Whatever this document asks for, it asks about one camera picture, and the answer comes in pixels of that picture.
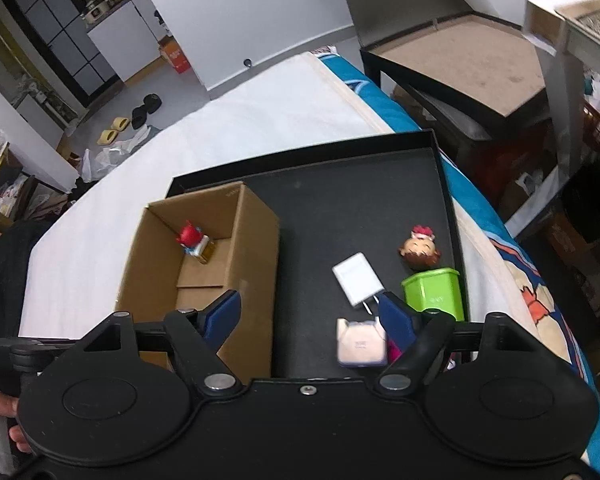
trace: bed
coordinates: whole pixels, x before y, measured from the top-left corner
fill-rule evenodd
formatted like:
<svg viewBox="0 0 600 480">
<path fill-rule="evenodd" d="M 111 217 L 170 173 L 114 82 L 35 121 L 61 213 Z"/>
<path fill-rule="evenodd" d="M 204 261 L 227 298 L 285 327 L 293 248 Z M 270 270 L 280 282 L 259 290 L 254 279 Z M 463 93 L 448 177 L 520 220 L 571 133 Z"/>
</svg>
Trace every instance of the bed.
<svg viewBox="0 0 600 480">
<path fill-rule="evenodd" d="M 83 196 L 31 253 L 21 336 L 80 338 L 108 316 L 144 206 L 181 174 L 266 153 L 417 124 L 332 48 L 256 76 L 170 126 Z M 531 260 L 471 182 L 443 155 L 454 199 L 470 317 L 509 314 L 589 384 L 579 346 Z M 585 460 L 600 472 L 600 420 Z"/>
</svg>

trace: green plastic container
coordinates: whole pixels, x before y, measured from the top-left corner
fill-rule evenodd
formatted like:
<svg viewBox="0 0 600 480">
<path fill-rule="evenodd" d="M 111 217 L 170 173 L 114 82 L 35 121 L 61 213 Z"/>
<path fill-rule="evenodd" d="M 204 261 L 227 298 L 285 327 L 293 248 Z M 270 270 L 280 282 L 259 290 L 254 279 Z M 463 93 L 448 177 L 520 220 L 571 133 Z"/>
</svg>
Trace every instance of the green plastic container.
<svg viewBox="0 0 600 480">
<path fill-rule="evenodd" d="M 449 268 L 418 272 L 402 280 L 404 301 L 419 312 L 437 308 L 464 321 L 458 276 L 457 270 Z"/>
</svg>

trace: white bed sheet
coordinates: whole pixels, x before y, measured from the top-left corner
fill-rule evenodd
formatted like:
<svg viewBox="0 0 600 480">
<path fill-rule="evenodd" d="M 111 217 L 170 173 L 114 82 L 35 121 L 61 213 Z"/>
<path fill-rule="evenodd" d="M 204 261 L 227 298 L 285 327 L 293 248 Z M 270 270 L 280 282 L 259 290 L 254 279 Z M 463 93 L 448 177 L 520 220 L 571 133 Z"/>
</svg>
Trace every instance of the white bed sheet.
<svg viewBox="0 0 600 480">
<path fill-rule="evenodd" d="M 192 171 L 391 132 L 312 54 L 263 72 L 170 126 L 83 196 L 31 253 L 20 335 L 80 338 L 116 305 L 142 209 Z M 473 320 L 490 306 L 538 331 L 513 277 L 456 203 Z"/>
</svg>

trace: silver bolt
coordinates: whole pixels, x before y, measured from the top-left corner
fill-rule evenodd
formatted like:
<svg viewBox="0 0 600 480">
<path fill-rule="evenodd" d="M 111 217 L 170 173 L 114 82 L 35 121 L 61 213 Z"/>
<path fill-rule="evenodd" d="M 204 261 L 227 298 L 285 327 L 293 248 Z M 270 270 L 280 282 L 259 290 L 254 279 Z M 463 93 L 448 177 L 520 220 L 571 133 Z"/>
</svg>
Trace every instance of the silver bolt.
<svg viewBox="0 0 600 480">
<path fill-rule="evenodd" d="M 211 374 L 205 377 L 205 386 L 215 392 L 228 390 L 235 385 L 235 377 L 229 374 Z"/>
<path fill-rule="evenodd" d="M 402 374 L 390 374 L 380 378 L 380 386 L 385 390 L 399 392 L 411 386 L 411 379 Z"/>
<path fill-rule="evenodd" d="M 303 395 L 315 395 L 318 393 L 318 388 L 311 385 L 300 386 L 300 393 Z"/>
</svg>

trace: toy figurine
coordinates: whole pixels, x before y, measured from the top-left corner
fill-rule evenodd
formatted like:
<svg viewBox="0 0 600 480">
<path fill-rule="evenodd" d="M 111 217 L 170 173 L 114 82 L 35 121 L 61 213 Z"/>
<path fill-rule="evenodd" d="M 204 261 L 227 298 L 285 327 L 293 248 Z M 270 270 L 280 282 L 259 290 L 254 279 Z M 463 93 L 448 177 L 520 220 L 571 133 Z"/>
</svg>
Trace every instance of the toy figurine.
<svg viewBox="0 0 600 480">
<path fill-rule="evenodd" d="M 201 264 L 206 264 L 216 248 L 216 243 L 202 232 L 199 227 L 194 227 L 187 220 L 187 225 L 180 231 L 176 241 L 184 247 L 190 256 L 193 256 Z"/>
<path fill-rule="evenodd" d="M 430 269 L 440 259 L 440 252 L 436 250 L 436 245 L 433 243 L 435 238 L 430 227 L 416 225 L 411 231 L 411 238 L 405 241 L 398 252 L 411 269 Z"/>
</svg>

